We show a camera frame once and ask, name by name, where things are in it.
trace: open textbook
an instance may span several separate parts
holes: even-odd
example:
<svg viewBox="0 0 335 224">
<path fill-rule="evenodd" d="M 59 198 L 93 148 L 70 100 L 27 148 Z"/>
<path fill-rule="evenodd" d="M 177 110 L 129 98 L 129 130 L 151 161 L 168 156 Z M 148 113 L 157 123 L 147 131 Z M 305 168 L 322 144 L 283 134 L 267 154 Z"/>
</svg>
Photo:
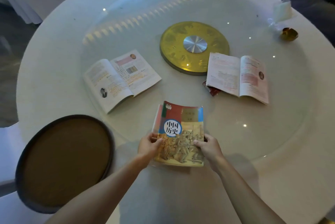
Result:
<svg viewBox="0 0 335 224">
<path fill-rule="evenodd" d="M 184 107 L 164 101 L 159 105 L 152 131 L 164 141 L 154 160 L 166 165 L 202 167 L 204 155 L 193 140 L 204 141 L 202 107 Z"/>
<path fill-rule="evenodd" d="M 106 113 L 123 99 L 137 96 L 160 80 L 136 50 L 110 61 L 99 60 L 84 73 L 84 81 Z"/>
<path fill-rule="evenodd" d="M 210 53 L 206 85 L 237 97 L 250 96 L 264 104 L 269 103 L 265 66 L 251 56 L 240 59 Z"/>
</svg>

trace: silver center cap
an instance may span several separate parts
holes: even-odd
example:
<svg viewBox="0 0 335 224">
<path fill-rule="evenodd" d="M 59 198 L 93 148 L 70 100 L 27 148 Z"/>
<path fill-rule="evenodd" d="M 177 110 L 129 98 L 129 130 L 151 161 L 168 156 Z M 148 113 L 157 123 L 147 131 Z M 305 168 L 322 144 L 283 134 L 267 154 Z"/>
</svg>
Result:
<svg viewBox="0 0 335 224">
<path fill-rule="evenodd" d="M 184 48 L 192 53 L 201 53 L 207 49 L 207 42 L 196 35 L 184 39 Z"/>
</svg>

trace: hand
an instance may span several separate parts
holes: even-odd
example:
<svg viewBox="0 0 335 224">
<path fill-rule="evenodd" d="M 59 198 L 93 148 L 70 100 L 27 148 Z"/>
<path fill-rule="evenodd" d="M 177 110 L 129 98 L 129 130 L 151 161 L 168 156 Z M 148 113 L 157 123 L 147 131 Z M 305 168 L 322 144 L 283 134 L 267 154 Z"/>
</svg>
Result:
<svg viewBox="0 0 335 224">
<path fill-rule="evenodd" d="M 147 167 L 150 160 L 156 156 L 159 150 L 159 146 L 163 142 L 162 138 L 156 139 L 157 136 L 157 133 L 150 133 L 142 137 L 140 140 L 137 154 L 143 158 L 144 168 Z"/>
<path fill-rule="evenodd" d="M 204 136 L 204 142 L 195 140 L 194 145 L 201 148 L 202 153 L 204 154 L 206 159 L 209 160 L 212 170 L 216 172 L 218 161 L 225 158 L 217 139 L 208 134 L 205 134 Z"/>
</svg>

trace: left hand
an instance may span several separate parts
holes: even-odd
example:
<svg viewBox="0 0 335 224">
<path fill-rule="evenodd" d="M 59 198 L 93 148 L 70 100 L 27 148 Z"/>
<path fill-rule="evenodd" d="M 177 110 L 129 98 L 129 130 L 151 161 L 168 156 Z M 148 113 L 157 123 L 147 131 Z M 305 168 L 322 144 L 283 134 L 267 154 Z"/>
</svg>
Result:
<svg viewBox="0 0 335 224">
<path fill-rule="evenodd" d="M 150 160 L 156 156 L 159 150 L 159 146 L 163 142 L 162 138 L 155 139 L 157 136 L 157 133 L 147 134 L 141 138 L 140 144 L 138 145 L 137 154 L 143 157 L 145 167 L 147 167 Z"/>
</svg>

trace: brown tray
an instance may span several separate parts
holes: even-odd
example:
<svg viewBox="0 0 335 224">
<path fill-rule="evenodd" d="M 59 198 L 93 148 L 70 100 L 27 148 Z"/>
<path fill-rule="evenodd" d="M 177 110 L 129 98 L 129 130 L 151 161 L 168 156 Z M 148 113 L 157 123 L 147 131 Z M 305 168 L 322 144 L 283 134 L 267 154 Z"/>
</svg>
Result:
<svg viewBox="0 0 335 224">
<path fill-rule="evenodd" d="M 18 161 L 15 183 L 22 202 L 45 214 L 103 180 L 114 157 L 107 126 L 87 115 L 70 115 L 42 128 Z"/>
</svg>

